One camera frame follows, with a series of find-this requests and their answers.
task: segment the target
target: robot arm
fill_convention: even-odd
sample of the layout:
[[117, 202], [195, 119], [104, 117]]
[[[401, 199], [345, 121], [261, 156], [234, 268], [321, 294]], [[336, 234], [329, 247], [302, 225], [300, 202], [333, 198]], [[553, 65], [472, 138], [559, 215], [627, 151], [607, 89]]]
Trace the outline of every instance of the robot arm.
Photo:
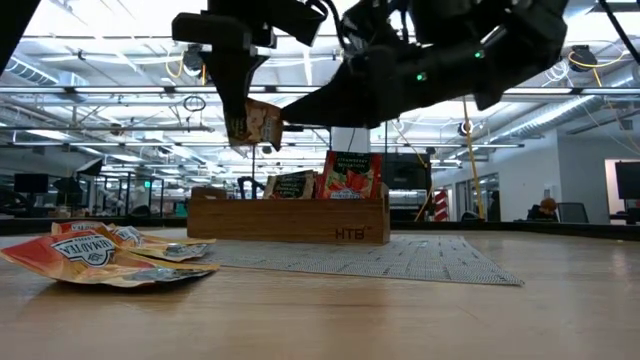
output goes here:
[[[323, 2], [336, 12], [330, 0], [209, 0], [209, 12], [176, 18], [174, 39], [212, 45], [203, 59], [225, 115], [244, 117], [253, 71], [266, 60], [255, 55], [253, 45], [275, 47], [268, 36], [275, 26], [311, 46], [329, 13]], [[282, 118], [373, 128], [405, 111], [467, 94], [474, 94], [479, 109], [488, 108], [506, 89], [557, 61], [567, 31], [562, 19], [567, 2], [361, 0], [336, 20], [345, 60], [333, 79], [283, 108]], [[411, 17], [415, 43], [389, 24], [394, 11]], [[223, 30], [224, 38], [216, 35]]]

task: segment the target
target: gray mat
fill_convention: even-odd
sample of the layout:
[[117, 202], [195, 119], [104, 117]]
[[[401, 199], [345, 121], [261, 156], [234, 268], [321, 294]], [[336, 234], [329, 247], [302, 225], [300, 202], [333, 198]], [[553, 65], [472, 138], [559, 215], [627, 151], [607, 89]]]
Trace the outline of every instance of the gray mat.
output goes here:
[[201, 261], [241, 268], [391, 279], [524, 284], [461, 236], [393, 235], [385, 246], [221, 240]]

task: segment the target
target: crumpled chip bag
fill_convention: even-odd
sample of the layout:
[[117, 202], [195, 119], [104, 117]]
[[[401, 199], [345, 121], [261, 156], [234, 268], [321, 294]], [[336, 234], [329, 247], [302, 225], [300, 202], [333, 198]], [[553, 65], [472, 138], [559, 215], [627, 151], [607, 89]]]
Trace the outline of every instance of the crumpled chip bag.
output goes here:
[[219, 268], [136, 255], [96, 230], [42, 236], [2, 249], [0, 257], [53, 279], [118, 287], [202, 277]]
[[215, 243], [215, 240], [172, 240], [150, 236], [139, 232], [133, 226], [118, 227], [109, 225], [107, 227], [103, 223], [96, 221], [74, 221], [51, 225], [51, 233], [53, 235], [78, 231], [78, 229], [95, 230], [132, 253], [177, 262], [202, 257], [207, 251], [207, 246]]

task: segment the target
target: wooden box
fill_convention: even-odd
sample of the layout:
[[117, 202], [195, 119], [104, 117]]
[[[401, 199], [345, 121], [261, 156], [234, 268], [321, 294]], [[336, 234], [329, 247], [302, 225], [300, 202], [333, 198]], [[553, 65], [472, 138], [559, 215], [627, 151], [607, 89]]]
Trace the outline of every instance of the wooden box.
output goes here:
[[332, 244], [389, 242], [389, 189], [362, 200], [189, 201], [187, 233], [192, 238]]

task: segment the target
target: computer monitor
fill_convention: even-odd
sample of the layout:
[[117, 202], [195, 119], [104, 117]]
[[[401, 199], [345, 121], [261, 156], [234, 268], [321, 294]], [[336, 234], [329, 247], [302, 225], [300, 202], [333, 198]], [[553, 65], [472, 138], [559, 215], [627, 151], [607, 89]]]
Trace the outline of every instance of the computer monitor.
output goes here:
[[46, 194], [49, 192], [49, 175], [14, 174], [13, 191], [26, 194]]
[[[426, 162], [427, 154], [422, 159]], [[382, 181], [392, 190], [428, 190], [431, 172], [416, 154], [383, 154]]]
[[616, 163], [618, 197], [640, 199], [640, 162]]

